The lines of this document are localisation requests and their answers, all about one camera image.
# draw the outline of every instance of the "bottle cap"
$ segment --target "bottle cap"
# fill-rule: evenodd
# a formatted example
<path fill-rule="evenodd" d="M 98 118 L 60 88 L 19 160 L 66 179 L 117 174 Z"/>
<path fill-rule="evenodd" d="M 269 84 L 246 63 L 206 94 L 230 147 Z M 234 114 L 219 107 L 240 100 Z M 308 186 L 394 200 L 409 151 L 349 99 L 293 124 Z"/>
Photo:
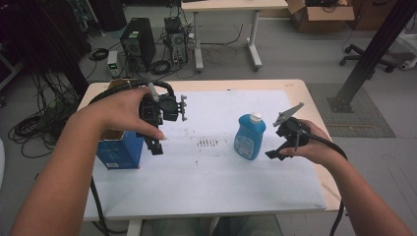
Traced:
<path fill-rule="evenodd" d="M 252 123 L 258 124 L 262 121 L 262 115 L 259 112 L 253 112 L 250 116 Z"/>

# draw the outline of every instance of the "floor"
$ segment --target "floor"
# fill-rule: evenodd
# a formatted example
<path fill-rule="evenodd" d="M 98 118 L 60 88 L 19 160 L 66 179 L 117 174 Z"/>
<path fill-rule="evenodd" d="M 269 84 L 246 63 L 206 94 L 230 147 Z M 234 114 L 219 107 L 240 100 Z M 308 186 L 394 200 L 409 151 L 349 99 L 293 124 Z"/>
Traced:
<path fill-rule="evenodd" d="M 137 16 L 139 11 L 137 8 L 127 8 L 127 19 Z M 166 9 L 161 11 L 161 15 L 169 14 Z M 154 37 L 157 38 L 160 25 L 152 26 Z M 202 23 L 201 29 L 202 38 L 207 42 L 227 42 L 237 37 L 240 26 L 214 28 L 205 27 Z M 343 56 L 342 47 L 350 43 L 366 47 L 375 33 L 352 31 L 348 26 L 334 33 L 299 33 L 287 19 L 261 19 L 256 45 L 264 66 L 255 72 L 246 48 L 246 35 L 249 35 L 250 29 L 250 26 L 243 26 L 242 36 L 229 47 L 205 45 L 205 69 L 202 73 L 195 72 L 192 61 L 164 80 L 301 79 L 305 83 L 343 84 L 355 62 L 347 62 L 343 67 L 338 65 Z M 118 42 L 118 35 L 120 31 L 108 32 L 106 36 L 92 36 L 92 46 L 109 47 Z M 162 50 L 162 46 L 158 45 L 155 58 L 161 57 Z M 387 54 L 387 59 L 398 64 L 412 58 L 412 54 L 396 43 Z M 80 62 L 85 75 L 90 74 L 93 67 L 94 63 L 87 57 Z M 351 163 L 414 234 L 417 234 L 417 127 L 414 125 L 417 111 L 413 108 L 417 100 L 416 78 L 417 68 L 407 71 L 395 69 L 388 74 L 383 67 L 377 67 L 374 77 L 364 84 L 396 138 L 333 138 L 345 150 Z M 103 61 L 97 63 L 89 82 L 106 82 L 110 79 Z M 1 92 L 8 104 L 0 108 L 0 137 L 6 150 L 6 170 L 0 191 L 0 235 L 8 235 L 36 173 L 48 157 L 24 158 L 21 146 L 10 141 L 7 135 L 14 125 L 36 111 L 36 89 L 28 72 L 21 73 Z M 33 141 L 26 151 L 36 154 L 44 153 L 45 149 L 39 141 Z M 285 213 L 277 217 L 284 235 L 326 235 L 335 219 L 335 212 Z M 127 221 L 109 222 L 115 230 L 126 229 L 127 224 Z M 84 223 L 81 235 L 101 234 L 91 223 Z M 354 235 L 347 216 L 342 218 L 336 235 Z"/>

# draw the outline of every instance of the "person's leg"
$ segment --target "person's leg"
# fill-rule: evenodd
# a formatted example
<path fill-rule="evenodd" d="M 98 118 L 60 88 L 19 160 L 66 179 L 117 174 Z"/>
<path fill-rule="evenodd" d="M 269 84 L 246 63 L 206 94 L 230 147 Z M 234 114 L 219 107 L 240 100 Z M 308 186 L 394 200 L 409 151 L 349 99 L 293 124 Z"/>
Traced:
<path fill-rule="evenodd" d="M 213 236 L 282 236 L 275 215 L 222 217 Z"/>
<path fill-rule="evenodd" d="M 201 236 L 203 230 L 198 218 L 154 219 L 152 236 Z"/>

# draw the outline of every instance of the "bottle label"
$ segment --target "bottle label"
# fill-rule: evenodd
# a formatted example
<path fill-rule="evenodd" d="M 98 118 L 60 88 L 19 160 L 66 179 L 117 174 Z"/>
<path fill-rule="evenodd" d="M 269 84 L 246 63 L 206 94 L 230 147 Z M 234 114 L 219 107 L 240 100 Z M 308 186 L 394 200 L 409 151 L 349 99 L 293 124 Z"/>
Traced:
<path fill-rule="evenodd" d="M 254 141 L 244 136 L 236 136 L 235 149 L 240 155 L 250 159 L 254 152 Z"/>

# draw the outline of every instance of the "blue box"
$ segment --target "blue box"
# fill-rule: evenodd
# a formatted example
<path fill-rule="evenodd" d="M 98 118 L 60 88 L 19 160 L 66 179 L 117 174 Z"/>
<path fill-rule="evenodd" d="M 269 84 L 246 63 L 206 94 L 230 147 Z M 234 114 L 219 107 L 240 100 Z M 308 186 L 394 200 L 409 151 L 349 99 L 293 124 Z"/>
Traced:
<path fill-rule="evenodd" d="M 97 156 L 107 169 L 139 168 L 144 138 L 133 131 L 106 131 L 98 142 Z"/>

